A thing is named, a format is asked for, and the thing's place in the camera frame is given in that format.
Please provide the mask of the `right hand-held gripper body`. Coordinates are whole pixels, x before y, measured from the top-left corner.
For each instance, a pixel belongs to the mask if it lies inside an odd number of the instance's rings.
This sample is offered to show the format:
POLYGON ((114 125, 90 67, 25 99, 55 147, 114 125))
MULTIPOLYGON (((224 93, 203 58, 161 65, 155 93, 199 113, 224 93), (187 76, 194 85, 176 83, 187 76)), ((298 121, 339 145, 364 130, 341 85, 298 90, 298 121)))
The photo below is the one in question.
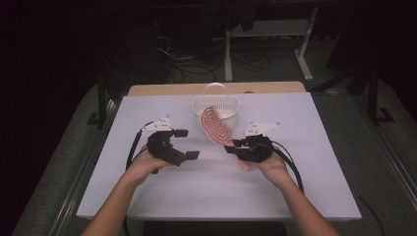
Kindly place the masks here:
POLYGON ((243 138, 238 141, 238 158, 243 161, 263 162, 270 157, 274 150, 266 132, 280 126, 279 122, 254 122, 243 132, 243 138))

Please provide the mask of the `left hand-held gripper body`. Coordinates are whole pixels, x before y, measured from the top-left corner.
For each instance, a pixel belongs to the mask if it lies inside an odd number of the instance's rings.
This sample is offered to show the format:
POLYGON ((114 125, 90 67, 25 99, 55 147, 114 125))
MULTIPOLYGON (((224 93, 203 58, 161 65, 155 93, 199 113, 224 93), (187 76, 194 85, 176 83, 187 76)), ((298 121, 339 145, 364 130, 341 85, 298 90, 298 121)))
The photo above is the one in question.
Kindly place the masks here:
POLYGON ((175 149, 171 145, 174 137, 174 128, 168 116, 145 124, 142 128, 145 132, 151 132, 148 137, 147 147, 149 152, 156 158, 160 158, 172 165, 180 166, 186 159, 185 153, 175 149))

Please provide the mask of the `pink hairbrush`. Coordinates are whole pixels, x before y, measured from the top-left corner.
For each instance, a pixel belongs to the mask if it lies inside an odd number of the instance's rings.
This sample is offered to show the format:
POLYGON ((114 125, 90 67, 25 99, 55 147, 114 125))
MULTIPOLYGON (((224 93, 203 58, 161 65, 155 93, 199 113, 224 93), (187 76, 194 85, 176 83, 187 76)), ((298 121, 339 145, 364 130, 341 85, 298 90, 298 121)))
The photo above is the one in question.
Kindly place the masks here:
POLYGON ((214 144, 234 148, 230 131, 213 106, 202 111, 199 124, 203 132, 214 144))

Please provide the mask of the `white plastic basket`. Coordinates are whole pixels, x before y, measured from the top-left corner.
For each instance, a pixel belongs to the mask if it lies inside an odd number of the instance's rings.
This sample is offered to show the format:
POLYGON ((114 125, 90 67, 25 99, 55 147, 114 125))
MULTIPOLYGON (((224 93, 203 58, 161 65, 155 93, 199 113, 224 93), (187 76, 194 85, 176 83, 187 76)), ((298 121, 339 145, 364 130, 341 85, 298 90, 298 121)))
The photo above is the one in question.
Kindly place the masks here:
POLYGON ((192 108, 197 116, 208 107, 213 106, 225 126, 232 131, 236 126, 239 100, 230 94, 229 89, 221 83, 208 84, 201 95, 194 98, 192 108))

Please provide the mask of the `person's left hand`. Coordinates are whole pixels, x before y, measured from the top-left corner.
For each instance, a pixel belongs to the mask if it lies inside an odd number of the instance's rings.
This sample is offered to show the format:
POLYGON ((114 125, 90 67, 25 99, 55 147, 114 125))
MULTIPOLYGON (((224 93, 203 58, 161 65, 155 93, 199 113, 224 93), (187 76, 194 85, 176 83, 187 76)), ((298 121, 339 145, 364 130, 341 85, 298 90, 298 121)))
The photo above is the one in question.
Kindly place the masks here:
POLYGON ((143 146, 123 174, 123 179, 131 186, 138 187, 146 181, 153 171, 166 166, 170 166, 170 163, 154 157, 148 147, 143 146))

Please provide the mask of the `person's right hand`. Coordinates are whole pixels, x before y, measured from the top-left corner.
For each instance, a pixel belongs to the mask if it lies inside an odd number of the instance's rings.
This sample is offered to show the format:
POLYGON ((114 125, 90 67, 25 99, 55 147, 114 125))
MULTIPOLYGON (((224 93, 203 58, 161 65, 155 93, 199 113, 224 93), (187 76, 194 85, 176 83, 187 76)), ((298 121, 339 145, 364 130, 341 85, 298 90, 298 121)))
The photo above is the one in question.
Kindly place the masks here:
POLYGON ((247 161, 247 164, 259 168, 273 186, 280 191, 294 184, 284 160, 275 152, 263 162, 247 161))

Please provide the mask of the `wooden table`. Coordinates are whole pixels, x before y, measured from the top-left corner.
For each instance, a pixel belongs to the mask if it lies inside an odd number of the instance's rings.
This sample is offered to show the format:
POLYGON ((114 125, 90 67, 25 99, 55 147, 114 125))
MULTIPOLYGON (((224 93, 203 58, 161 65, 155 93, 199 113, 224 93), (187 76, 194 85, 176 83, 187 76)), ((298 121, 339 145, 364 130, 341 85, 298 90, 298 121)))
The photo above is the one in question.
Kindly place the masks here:
MULTIPOLYGON (((306 92, 300 82, 224 83, 230 93, 306 92)), ((202 94, 207 84, 136 85, 129 96, 202 94)))

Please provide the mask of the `black metal stand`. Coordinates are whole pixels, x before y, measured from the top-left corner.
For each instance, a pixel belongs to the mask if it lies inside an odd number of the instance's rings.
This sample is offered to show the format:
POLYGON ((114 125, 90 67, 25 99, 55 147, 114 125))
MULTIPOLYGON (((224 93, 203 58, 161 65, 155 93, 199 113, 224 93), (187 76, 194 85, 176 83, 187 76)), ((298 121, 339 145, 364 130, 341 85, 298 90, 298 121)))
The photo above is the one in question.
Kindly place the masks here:
POLYGON ((88 125, 96 125, 101 129, 107 120, 107 110, 111 99, 108 97, 107 90, 104 85, 104 79, 99 76, 97 79, 97 111, 93 112, 87 121, 88 125))
POLYGON ((377 70, 370 66, 368 69, 368 103, 367 114, 372 123, 379 127, 381 123, 392 123, 394 121, 392 115, 386 108, 378 106, 379 94, 379 77, 377 70))

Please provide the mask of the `dark hanging cloth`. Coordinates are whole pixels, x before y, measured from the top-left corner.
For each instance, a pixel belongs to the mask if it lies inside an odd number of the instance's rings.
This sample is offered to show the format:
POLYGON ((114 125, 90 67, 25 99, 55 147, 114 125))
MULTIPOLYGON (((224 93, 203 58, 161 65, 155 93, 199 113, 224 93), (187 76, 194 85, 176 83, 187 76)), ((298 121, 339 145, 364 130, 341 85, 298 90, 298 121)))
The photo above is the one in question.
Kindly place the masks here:
POLYGON ((226 28, 233 31, 240 26, 243 31, 251 30, 254 27, 258 7, 262 3, 263 0, 227 0, 225 7, 229 13, 226 28))

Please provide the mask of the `metal floor rail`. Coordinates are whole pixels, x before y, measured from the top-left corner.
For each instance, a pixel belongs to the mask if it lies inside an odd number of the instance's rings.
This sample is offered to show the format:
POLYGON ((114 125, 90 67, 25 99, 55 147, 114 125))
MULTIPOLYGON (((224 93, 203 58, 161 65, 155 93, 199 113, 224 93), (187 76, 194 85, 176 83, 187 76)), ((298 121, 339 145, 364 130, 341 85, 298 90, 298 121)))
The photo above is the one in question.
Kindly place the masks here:
POLYGON ((353 102, 362 118, 365 120, 367 126, 376 137, 380 147, 383 149, 387 157, 388 165, 390 166, 395 177, 398 179, 399 184, 405 192, 409 202, 417 211, 417 184, 412 180, 381 128, 368 116, 365 104, 357 97, 353 97, 353 102))
POLYGON ((107 120, 98 129, 96 125, 87 124, 89 116, 97 108, 95 101, 85 99, 81 102, 54 152, 50 176, 61 188, 62 196, 58 200, 51 228, 47 230, 48 236, 64 236, 65 232, 80 229, 80 226, 71 226, 71 223, 78 220, 78 207, 117 112, 117 105, 111 100, 107 120))

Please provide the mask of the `white desk frame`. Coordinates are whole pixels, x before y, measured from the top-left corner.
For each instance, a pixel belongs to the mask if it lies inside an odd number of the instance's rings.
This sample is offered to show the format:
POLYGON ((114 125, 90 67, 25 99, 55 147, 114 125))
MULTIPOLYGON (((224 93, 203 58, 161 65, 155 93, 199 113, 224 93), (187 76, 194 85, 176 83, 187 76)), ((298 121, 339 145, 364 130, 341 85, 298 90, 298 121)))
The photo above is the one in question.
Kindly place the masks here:
POLYGON ((318 11, 318 7, 313 7, 310 10, 310 15, 307 19, 255 21, 254 27, 248 31, 243 31, 241 27, 237 27, 232 31, 226 30, 224 56, 225 80, 227 82, 233 81, 230 55, 230 40, 232 37, 301 36, 301 45, 294 49, 294 54, 304 79, 306 81, 311 81, 313 75, 304 58, 304 54, 309 43, 318 11))

